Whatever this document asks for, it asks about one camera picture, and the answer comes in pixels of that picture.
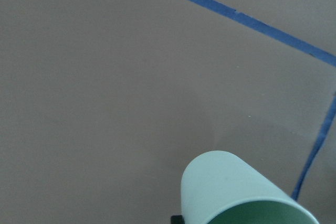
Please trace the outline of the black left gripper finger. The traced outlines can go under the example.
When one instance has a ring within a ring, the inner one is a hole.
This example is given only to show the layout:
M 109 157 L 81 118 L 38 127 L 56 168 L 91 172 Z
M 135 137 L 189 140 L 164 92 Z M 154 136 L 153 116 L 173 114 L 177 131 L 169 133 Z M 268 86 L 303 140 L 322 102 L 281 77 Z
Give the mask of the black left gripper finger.
M 170 224 L 184 224 L 184 218 L 182 215 L 173 215 L 170 217 Z

